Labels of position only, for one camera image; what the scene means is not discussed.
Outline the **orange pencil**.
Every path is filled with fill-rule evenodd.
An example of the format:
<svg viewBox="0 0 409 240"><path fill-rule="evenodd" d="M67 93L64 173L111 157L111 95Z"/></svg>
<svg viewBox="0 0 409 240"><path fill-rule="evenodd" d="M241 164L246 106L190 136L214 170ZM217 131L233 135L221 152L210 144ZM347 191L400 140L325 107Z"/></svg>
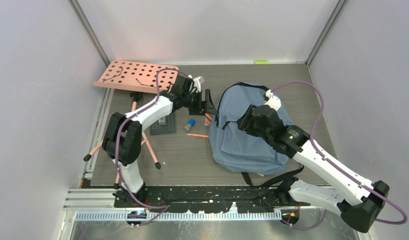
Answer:
<svg viewBox="0 0 409 240"><path fill-rule="evenodd" d="M209 138L209 136L208 135L206 135L206 134L199 134L199 133L186 133L186 135L187 136L190 136L190 137L198 137L198 138Z"/></svg>

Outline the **blue student backpack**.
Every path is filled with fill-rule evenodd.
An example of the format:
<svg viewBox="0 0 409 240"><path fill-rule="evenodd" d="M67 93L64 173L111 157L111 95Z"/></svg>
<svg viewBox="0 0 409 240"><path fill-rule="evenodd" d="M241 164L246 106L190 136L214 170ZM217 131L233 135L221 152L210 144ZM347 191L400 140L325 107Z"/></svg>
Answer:
<svg viewBox="0 0 409 240"><path fill-rule="evenodd" d="M301 173L301 166L286 171L288 157L276 152L262 138L252 136L238 129L237 120L250 105L265 103L264 95L268 87L245 82L236 82L221 95L217 114L212 118L208 139L212 158L225 169L241 173L243 180L252 186L250 174L271 176L261 184L270 187L285 179Z"/></svg>

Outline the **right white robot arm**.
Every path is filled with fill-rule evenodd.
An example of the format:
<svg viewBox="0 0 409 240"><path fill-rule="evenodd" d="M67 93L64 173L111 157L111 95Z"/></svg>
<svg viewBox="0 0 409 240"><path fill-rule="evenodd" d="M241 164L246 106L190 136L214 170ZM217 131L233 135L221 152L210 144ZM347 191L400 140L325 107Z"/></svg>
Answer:
<svg viewBox="0 0 409 240"><path fill-rule="evenodd" d="M305 202L331 211L354 230L367 233L385 206L390 187L382 180L371 181L336 160L310 135L296 125L285 125L268 105L250 105L237 120L238 129L262 138L281 153L311 169L334 191L305 183L295 177L282 183L278 200L284 205Z"/></svg>

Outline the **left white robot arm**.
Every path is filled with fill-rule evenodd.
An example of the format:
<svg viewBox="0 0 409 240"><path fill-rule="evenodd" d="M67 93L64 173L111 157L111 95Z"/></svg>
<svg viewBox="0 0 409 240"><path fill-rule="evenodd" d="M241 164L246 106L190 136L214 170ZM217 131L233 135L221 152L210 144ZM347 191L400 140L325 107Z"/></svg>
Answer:
<svg viewBox="0 0 409 240"><path fill-rule="evenodd" d="M188 108L190 115L217 113L209 89L204 92L181 90L176 93L164 90L137 110L125 114L116 112L110 117L102 149L118 167L123 187L128 191L126 200L134 207L142 206L146 200L146 194L142 190L145 182L137 163L142 149L143 132L158 119L181 108Z"/></svg>

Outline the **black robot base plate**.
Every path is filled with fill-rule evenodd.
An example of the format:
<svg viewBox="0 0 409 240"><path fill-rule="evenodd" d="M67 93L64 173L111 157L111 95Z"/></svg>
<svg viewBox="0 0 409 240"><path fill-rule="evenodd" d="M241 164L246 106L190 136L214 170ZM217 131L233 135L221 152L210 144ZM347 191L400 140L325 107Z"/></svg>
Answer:
<svg viewBox="0 0 409 240"><path fill-rule="evenodd" d="M148 186L135 194L127 190L113 193L115 208L145 207L152 213L217 214L236 209L238 213L269 213L281 207L306 207L276 188L253 186Z"/></svg>

